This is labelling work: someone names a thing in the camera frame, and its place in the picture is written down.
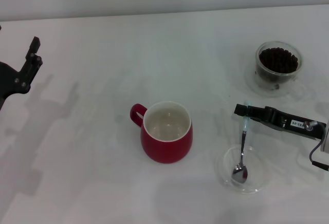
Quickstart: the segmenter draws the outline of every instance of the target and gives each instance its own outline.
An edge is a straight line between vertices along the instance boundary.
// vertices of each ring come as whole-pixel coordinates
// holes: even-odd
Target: glass bowl
[[[219,155],[215,162],[215,170],[224,186],[242,194],[259,192],[269,183],[269,170],[266,162],[251,146],[245,146],[243,162],[248,170],[248,178],[241,184],[232,178],[232,172],[240,161],[241,145],[235,145],[224,155]]]
[[[261,62],[259,55],[263,50],[268,48],[283,48],[288,50],[298,59],[298,67],[296,71],[290,73],[279,73],[272,71],[265,67]],[[283,43],[283,42],[267,42],[263,43],[256,51],[256,71],[255,71],[255,80],[259,87],[267,90],[278,90],[283,87],[290,87],[292,81],[297,77],[297,74],[300,72],[303,66],[303,60],[300,53],[293,46]]]

